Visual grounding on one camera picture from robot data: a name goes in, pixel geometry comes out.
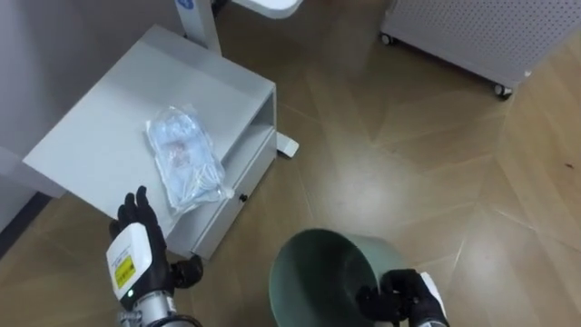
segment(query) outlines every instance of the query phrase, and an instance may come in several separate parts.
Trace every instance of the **gray wall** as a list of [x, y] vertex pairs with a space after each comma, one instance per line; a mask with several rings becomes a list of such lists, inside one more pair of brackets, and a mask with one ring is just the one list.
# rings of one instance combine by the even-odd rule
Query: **gray wall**
[[0, 230], [62, 193], [22, 158], [152, 24], [182, 32], [173, 0], [0, 1]]

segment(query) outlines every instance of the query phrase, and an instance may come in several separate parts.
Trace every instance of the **sealed bag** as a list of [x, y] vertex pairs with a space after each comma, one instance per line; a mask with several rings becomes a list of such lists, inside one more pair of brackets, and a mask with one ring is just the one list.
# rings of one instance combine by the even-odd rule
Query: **sealed bag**
[[233, 190], [222, 185], [224, 168], [191, 107], [161, 111], [146, 123], [146, 133], [176, 215], [233, 196]]

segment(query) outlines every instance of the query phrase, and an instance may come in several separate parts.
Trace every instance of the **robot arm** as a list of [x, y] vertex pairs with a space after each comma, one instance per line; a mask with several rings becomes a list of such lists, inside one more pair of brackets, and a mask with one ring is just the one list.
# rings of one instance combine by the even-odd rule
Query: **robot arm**
[[124, 308], [119, 323], [123, 327], [201, 326], [194, 318], [177, 313], [173, 292], [192, 287], [202, 278], [202, 260], [194, 255], [168, 263], [162, 229], [145, 187], [127, 194], [117, 218], [109, 226], [113, 242], [107, 263], [113, 291]]
[[410, 327], [449, 327], [436, 285], [427, 273], [413, 269], [383, 274], [379, 288], [362, 287], [356, 296], [359, 311], [375, 322]]

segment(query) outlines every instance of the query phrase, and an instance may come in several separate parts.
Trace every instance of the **parquet floor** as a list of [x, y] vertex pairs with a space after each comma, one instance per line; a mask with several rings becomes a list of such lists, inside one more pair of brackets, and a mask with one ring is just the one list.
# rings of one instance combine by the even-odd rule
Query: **parquet floor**
[[[479, 78], [377, 42], [384, 6], [219, 17], [224, 55], [277, 83], [300, 151], [274, 163], [178, 307], [205, 326], [273, 326], [272, 259], [324, 226], [395, 244], [432, 274], [452, 326], [578, 326], [581, 34], [500, 103]], [[114, 325], [107, 223], [71, 195], [50, 203], [0, 262], [0, 325]]]

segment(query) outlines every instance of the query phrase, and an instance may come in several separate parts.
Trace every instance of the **green trash bin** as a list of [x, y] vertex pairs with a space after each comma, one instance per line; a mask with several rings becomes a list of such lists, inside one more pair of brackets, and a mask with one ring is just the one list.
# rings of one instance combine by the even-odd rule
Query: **green trash bin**
[[298, 233], [271, 268], [272, 313], [280, 327], [372, 327], [359, 314], [357, 290], [404, 268], [400, 254], [378, 238], [323, 229]]

